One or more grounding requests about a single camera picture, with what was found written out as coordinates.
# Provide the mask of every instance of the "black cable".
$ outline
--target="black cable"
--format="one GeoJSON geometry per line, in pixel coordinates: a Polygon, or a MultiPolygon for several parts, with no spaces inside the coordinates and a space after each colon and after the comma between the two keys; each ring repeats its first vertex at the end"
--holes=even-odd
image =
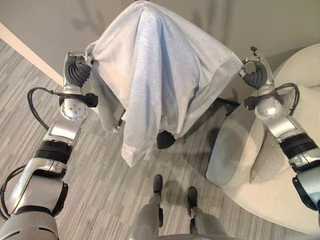
{"type": "Polygon", "coordinates": [[[46,130],[49,130],[49,126],[41,119],[41,117],[39,116],[35,106],[34,106],[34,103],[33,103],[33,94],[36,90],[42,90],[42,91],[45,91],[49,94],[52,94],[52,95],[57,95],[57,96],[66,96],[70,99],[77,99],[76,96],[72,95],[72,94],[67,94],[67,93],[62,93],[62,92],[54,92],[53,90],[48,90],[44,87],[34,87],[34,88],[31,88],[28,93],[27,93],[27,100],[28,100],[28,104],[29,104],[29,108],[33,114],[33,116],[35,117],[35,119],[37,119],[37,121],[46,129],[46,130]]]}
{"type": "Polygon", "coordinates": [[[293,104],[292,104],[292,107],[290,109],[290,112],[289,112],[289,115],[292,116],[298,106],[298,103],[299,103],[299,99],[300,99],[300,91],[299,91],[299,88],[296,84],[294,83],[285,83],[281,86],[278,86],[275,88],[276,91],[280,90],[280,89],[285,89],[285,88],[294,88],[295,90],[295,94],[294,94],[294,101],[293,101],[293,104]]]}
{"type": "Polygon", "coordinates": [[[0,216],[4,220],[7,220],[10,217],[10,214],[8,213],[8,209],[7,209],[6,202],[5,202],[5,191],[7,188],[7,184],[12,178],[14,178],[18,174],[22,173],[25,167],[26,167],[26,165],[22,165],[22,166],[16,168],[15,170],[13,170],[9,174],[9,176],[6,177],[4,183],[1,186],[1,206],[2,206],[3,211],[0,208],[0,216]]]}

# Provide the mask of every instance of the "cream chair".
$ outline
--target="cream chair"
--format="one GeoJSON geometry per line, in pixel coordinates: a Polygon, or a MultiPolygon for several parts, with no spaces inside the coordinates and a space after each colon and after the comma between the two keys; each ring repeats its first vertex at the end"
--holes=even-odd
{"type": "MultiPolygon", "coordinates": [[[[276,86],[295,83],[300,101],[293,117],[320,146],[320,44],[297,52],[276,71],[276,86]]],[[[289,109],[293,91],[284,96],[289,109]]],[[[206,178],[249,212],[300,232],[320,233],[318,213],[292,184],[294,171],[254,111],[239,106],[216,139],[206,178]]]]}

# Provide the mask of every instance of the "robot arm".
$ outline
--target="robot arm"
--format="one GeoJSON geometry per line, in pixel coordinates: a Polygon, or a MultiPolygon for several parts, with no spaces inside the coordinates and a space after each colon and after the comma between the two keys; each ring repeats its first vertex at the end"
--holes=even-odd
{"type": "Polygon", "coordinates": [[[257,48],[251,47],[251,50],[254,56],[247,57],[243,64],[252,61],[256,70],[248,74],[242,69],[240,76],[257,90],[258,97],[249,97],[244,104],[248,110],[254,109],[257,118],[262,120],[289,159],[290,166],[297,173],[292,182],[302,202],[320,213],[320,148],[290,115],[293,111],[289,115],[283,113],[269,64],[257,48]]]}
{"type": "Polygon", "coordinates": [[[67,54],[60,115],[28,161],[4,206],[9,219],[0,229],[0,240],[58,239],[54,217],[62,210],[68,193],[62,178],[88,107],[98,104],[97,96],[82,93],[91,66],[90,57],[85,62],[81,53],[67,54]]]}

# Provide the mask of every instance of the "light blue towel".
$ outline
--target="light blue towel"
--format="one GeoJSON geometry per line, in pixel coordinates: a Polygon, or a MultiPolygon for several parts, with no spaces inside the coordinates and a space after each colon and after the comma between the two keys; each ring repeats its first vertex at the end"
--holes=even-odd
{"type": "Polygon", "coordinates": [[[159,132],[183,136],[242,67],[222,43],[148,1],[125,9],[86,54],[126,110],[121,156],[129,166],[151,157],[159,132]]]}

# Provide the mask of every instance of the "floor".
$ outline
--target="floor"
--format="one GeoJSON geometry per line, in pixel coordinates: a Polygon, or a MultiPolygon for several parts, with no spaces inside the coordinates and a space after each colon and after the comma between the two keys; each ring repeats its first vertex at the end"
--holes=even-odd
{"type": "MultiPolygon", "coordinates": [[[[62,88],[2,40],[0,86],[0,181],[3,181],[9,172],[33,156],[46,133],[29,110],[28,90],[36,86],[54,91],[62,88]]],[[[34,104],[51,126],[59,114],[58,98],[36,92],[34,104]]],[[[120,156],[121,137],[104,132],[98,115],[92,111],[83,124],[63,179],[69,185],[69,193],[63,211],[56,217],[60,239],[126,239],[135,215],[152,193],[156,174],[162,174],[164,179],[161,235],[189,232],[186,191],[192,185],[198,189],[199,207],[218,217],[232,237],[282,240],[303,236],[242,209],[206,180],[212,147],[225,114],[225,107],[214,103],[173,146],[157,150],[154,159],[129,168],[120,156]]]]}

